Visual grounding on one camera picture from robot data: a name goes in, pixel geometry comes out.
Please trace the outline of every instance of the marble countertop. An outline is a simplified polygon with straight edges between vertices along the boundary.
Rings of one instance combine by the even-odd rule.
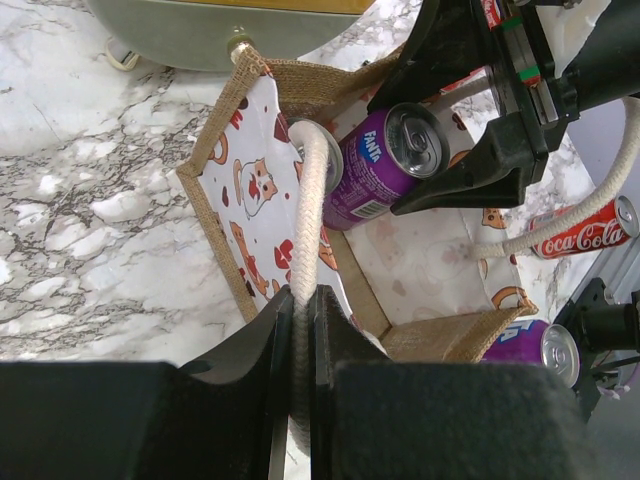
[[[305,59],[376,60],[406,39],[419,4],[378,0]],[[81,0],[2,0],[0,12],[0,360],[181,364],[212,348],[243,321],[174,169],[226,76],[145,60],[114,70],[108,34]],[[458,111],[475,139],[495,115],[488,95]],[[565,139],[507,213],[510,233],[592,188]],[[521,257],[542,316],[555,316],[594,258]]]

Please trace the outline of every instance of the white marble surface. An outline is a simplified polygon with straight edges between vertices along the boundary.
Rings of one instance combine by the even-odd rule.
[[[418,5],[379,0],[305,58],[347,69],[380,58],[406,38]],[[242,326],[174,173],[225,76],[148,61],[118,72],[106,38],[81,0],[0,0],[0,360],[180,364]],[[475,138],[495,114],[485,97],[460,111]],[[510,230],[591,188],[566,143],[507,214]],[[544,316],[592,261],[521,259]]]

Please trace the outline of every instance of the bag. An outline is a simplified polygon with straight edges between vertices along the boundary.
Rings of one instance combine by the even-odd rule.
[[[261,275],[264,283],[257,277],[247,278],[247,258],[250,264],[257,261],[255,258],[251,260],[251,257],[256,255],[249,253],[239,257],[239,249],[236,248],[233,236],[225,233],[229,232],[227,219],[214,211],[213,196],[209,194],[208,197],[203,187],[202,174],[207,165],[219,165],[222,151],[226,150],[228,154],[229,145],[225,144],[228,143],[225,129],[229,128],[231,133],[237,131],[234,122],[237,124],[243,121],[243,101],[252,88],[258,88],[265,83],[259,82],[265,76],[272,77],[277,84],[277,102],[284,117],[305,117],[326,125],[367,94],[372,87],[379,85],[397,58],[398,52],[394,52],[389,57],[356,72],[344,72],[304,62],[264,60],[252,48],[247,48],[239,56],[231,79],[199,135],[191,159],[178,168],[178,176],[247,322],[256,316],[258,308],[272,296],[273,282],[265,280],[264,275]],[[227,196],[231,197],[227,199],[231,202],[233,194],[227,192]],[[433,319],[427,315],[416,318],[418,323],[394,326],[376,299],[345,235],[340,232],[327,232],[326,239],[328,241],[321,241],[320,244],[324,243],[329,247],[329,258],[335,258],[341,279],[338,290],[342,290],[343,287],[342,295],[348,299],[347,308],[350,307],[355,314],[352,320],[380,339],[393,359],[479,361],[486,349],[516,317],[535,311],[526,303],[517,306],[516,301],[513,308],[474,315],[450,315],[440,319]],[[251,244],[251,239],[245,238],[245,241],[248,242],[247,245]],[[256,238],[255,241],[255,245],[258,245],[259,239]],[[280,248],[278,253],[281,246],[274,247],[276,259],[287,259],[291,249],[283,251]],[[284,280],[276,282],[278,286],[286,283],[286,273],[283,275]],[[261,285],[269,284],[265,296],[255,291],[254,278],[257,278]],[[249,290],[254,290],[255,296],[251,296],[248,287]]]

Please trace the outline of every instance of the bag handle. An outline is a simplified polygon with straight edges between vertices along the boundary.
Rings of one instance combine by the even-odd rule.
[[[589,218],[617,195],[640,152],[640,100],[626,97],[622,101],[626,111],[624,136],[604,181],[578,205],[539,229],[504,242],[473,245],[471,252],[476,259],[505,257],[533,247]]]
[[[322,228],[322,204],[329,164],[329,144],[312,122],[301,120],[289,128],[295,148],[304,148],[304,169],[296,215],[291,293],[293,294],[292,327],[292,398],[291,433],[298,447],[309,454],[311,426],[309,419],[309,301],[316,291],[318,274],[318,241]]]

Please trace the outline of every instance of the purple soda can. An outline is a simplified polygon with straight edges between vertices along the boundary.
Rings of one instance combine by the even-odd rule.
[[[556,372],[568,387],[580,373],[578,347],[562,325],[543,320],[518,320],[502,332],[482,359],[495,363],[535,363]]]
[[[372,113],[339,145],[344,172],[323,207],[324,224],[332,230],[349,230],[382,215],[449,160],[440,122],[415,103]]]

